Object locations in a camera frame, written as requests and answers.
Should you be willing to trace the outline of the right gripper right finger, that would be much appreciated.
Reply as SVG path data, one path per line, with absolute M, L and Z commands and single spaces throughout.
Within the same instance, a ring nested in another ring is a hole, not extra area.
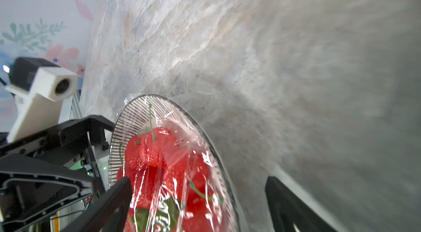
M 265 195 L 276 232 L 334 232 L 326 221 L 278 178 L 269 176 Z

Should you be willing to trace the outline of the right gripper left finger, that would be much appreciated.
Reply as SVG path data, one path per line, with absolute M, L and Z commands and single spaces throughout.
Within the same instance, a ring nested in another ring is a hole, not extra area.
M 131 198 L 130 179 L 122 177 L 87 210 L 67 225 L 64 231 L 121 232 L 125 228 Z

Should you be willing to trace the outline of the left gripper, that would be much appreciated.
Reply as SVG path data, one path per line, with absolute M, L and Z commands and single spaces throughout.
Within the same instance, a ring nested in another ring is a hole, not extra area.
M 102 115 L 73 119 L 1 146 L 1 231 L 20 232 L 105 193 L 94 149 L 107 151 Z

